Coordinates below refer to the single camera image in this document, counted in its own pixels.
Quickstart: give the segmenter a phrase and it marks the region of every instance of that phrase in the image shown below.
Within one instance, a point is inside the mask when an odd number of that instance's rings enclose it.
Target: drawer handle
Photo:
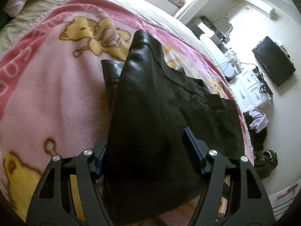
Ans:
[[[243,97],[243,99],[245,99],[245,96],[243,95],[243,93],[241,92],[241,90],[239,90],[240,91],[240,95]]]

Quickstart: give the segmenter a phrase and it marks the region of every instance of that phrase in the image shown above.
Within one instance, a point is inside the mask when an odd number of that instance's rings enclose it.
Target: television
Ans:
[[[252,52],[277,87],[296,71],[286,54],[268,36]]]

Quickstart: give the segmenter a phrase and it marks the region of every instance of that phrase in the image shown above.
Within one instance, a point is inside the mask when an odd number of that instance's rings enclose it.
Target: yellow cartoon bear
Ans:
[[[115,28],[109,18],[100,18],[99,22],[77,16],[65,26],[60,34],[60,40],[78,41],[88,38],[88,45],[77,49],[73,55],[78,58],[84,51],[89,50],[96,56],[108,53],[113,57],[126,60],[129,46],[126,41],[131,39],[128,31]]]
[[[41,173],[20,160],[14,152],[9,152],[3,160],[8,179],[5,186],[11,206],[25,222],[31,197],[40,180]]]

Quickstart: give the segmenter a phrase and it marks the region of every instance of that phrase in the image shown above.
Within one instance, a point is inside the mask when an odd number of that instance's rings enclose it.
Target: white dresser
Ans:
[[[260,93],[261,82],[256,78],[251,69],[246,69],[229,82],[238,105],[242,112],[253,108],[264,108],[270,104],[270,96]]]

